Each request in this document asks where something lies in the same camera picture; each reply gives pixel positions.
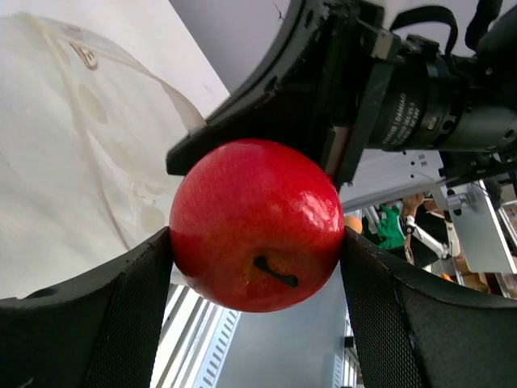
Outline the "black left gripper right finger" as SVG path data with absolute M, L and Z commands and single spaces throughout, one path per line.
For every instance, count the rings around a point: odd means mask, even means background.
M 516 301 L 344 235 L 341 275 L 366 387 L 514 387 Z

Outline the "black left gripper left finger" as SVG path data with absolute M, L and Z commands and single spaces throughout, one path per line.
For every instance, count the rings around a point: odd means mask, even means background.
M 173 264 L 163 228 L 82 275 L 1 301 L 3 387 L 148 387 Z

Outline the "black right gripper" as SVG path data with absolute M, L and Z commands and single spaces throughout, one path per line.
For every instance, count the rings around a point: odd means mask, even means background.
M 437 150 L 449 185 L 515 172 L 515 9 L 477 4 L 464 38 L 470 57 L 453 54 L 458 28 L 443 6 L 403 11 L 389 29 L 358 27 L 336 185 L 353 180 L 366 149 Z

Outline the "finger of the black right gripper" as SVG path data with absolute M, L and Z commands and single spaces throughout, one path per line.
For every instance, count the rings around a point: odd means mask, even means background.
M 170 175 L 186 174 L 228 141 L 277 141 L 314 157 L 312 123 L 318 71 L 328 45 L 330 2 L 293 1 L 267 54 L 251 76 L 166 156 Z

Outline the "red apple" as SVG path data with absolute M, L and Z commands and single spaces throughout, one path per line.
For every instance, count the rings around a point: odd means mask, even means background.
M 285 145 L 222 145 L 189 170 L 170 211 L 174 262 L 211 302 L 252 313 L 294 306 L 334 271 L 343 210 L 330 178 Z

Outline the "clear polka dot zip bag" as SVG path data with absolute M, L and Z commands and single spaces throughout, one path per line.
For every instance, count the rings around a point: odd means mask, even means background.
M 28 13 L 1 19 L 1 295 L 26 297 L 167 222 L 168 149 L 204 118 L 119 45 Z

